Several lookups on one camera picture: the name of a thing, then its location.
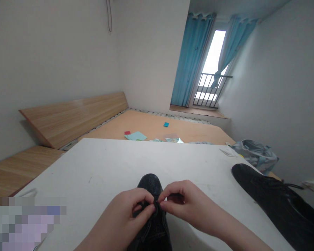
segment black shoe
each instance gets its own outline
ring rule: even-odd
[[[159,195],[163,191],[158,177],[155,174],[146,174],[142,177],[137,187],[147,189],[154,196],[156,211],[129,245],[127,250],[172,251],[169,227],[166,222],[166,212],[160,208],[160,205],[157,202]],[[133,216],[136,217],[148,205],[149,203],[145,201],[142,205],[142,209],[135,212]]]
[[[314,209],[289,188],[302,187],[264,176],[246,164],[236,164],[231,172],[295,250],[314,250]]]

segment package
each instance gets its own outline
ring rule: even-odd
[[[183,143],[183,141],[178,137],[177,134],[166,134],[164,135],[166,142],[171,143]]]

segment cyan sticky note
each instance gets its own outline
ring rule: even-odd
[[[134,132],[133,134],[130,134],[130,135],[125,135],[125,137],[128,139],[128,140],[145,140],[147,137],[140,133],[140,132]]]

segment right hand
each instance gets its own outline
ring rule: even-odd
[[[232,217],[189,180],[166,186],[158,202],[164,211],[218,238],[227,231],[225,223]]]

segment left hand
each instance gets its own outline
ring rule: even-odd
[[[144,200],[151,205],[133,218],[133,212],[142,208],[138,203]],[[76,251],[125,250],[154,211],[154,197],[147,190],[134,188],[119,193],[106,207]]]

